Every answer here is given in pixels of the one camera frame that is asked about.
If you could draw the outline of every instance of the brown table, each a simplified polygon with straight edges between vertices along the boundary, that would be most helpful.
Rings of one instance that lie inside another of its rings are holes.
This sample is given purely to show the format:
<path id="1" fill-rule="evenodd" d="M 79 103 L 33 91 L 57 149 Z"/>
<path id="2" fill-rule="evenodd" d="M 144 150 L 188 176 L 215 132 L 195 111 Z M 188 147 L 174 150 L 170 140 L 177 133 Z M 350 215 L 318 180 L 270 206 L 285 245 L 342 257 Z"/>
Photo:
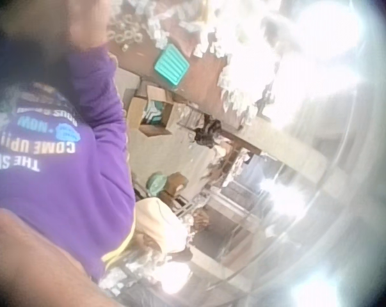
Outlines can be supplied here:
<path id="1" fill-rule="evenodd" d="M 187 33 L 177 23 L 175 19 L 165 20 L 162 22 L 162 27 L 170 33 L 171 42 L 181 47 L 180 49 L 183 50 L 183 53 L 188 54 L 196 46 L 197 38 Z M 235 112 L 225 112 L 223 110 L 221 88 L 217 86 L 220 72 L 226 64 L 225 58 L 218 59 L 209 52 L 204 54 L 203 58 L 189 57 L 190 68 L 187 74 L 177 88 L 171 88 L 154 71 L 154 64 L 161 50 L 155 47 L 155 43 L 144 30 L 143 34 L 143 42 L 130 45 L 126 52 L 122 52 L 120 46 L 115 42 L 110 43 L 110 51 L 117 57 L 120 68 L 179 94 L 190 102 L 197 104 L 201 111 L 213 115 L 223 123 L 238 128 L 239 118 L 237 118 Z"/>

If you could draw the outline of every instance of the teal plastic basket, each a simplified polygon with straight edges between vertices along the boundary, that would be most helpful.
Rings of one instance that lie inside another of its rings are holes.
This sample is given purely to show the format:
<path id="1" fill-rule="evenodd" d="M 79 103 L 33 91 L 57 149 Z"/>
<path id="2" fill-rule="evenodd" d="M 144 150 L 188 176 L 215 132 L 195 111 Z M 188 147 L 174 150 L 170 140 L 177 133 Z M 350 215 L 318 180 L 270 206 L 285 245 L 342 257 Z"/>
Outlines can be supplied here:
<path id="1" fill-rule="evenodd" d="M 163 51 L 154 70 L 165 78 L 172 86 L 179 85 L 186 75 L 190 64 L 172 43 Z"/>

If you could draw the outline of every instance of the purple sleeve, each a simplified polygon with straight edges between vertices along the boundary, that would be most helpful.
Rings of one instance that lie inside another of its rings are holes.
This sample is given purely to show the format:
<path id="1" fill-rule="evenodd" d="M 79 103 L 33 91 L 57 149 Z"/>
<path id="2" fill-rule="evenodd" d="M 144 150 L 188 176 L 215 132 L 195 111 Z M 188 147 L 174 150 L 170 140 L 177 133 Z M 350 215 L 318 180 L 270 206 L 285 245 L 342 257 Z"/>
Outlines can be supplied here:
<path id="1" fill-rule="evenodd" d="M 68 62 L 79 113 L 95 134 L 102 175 L 132 194 L 124 110 L 113 81 L 115 64 L 105 46 L 72 53 Z"/>

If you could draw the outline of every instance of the dark hair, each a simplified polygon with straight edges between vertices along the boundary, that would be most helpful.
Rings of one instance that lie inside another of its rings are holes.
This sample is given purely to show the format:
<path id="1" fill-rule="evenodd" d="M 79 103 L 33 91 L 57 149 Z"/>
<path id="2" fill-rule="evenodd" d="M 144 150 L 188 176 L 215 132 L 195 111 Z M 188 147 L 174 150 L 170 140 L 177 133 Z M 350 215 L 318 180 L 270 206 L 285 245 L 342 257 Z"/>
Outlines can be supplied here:
<path id="1" fill-rule="evenodd" d="M 193 253 L 190 251 L 190 248 L 185 248 L 184 250 L 170 254 L 172 257 L 171 261 L 174 262 L 189 262 L 193 258 Z"/>

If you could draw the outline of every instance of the purple sweatshirt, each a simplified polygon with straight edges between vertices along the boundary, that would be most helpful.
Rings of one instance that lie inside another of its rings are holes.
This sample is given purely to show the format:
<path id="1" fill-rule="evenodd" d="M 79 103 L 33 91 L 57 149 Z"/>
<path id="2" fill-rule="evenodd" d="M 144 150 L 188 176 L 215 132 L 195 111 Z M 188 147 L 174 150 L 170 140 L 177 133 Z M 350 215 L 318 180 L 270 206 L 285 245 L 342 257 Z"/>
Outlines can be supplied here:
<path id="1" fill-rule="evenodd" d="M 43 84 L 22 86 L 16 95 L 0 130 L 0 207 L 99 279 L 102 257 L 123 244 L 133 225 L 126 126 L 106 48 L 68 60 L 76 108 Z"/>

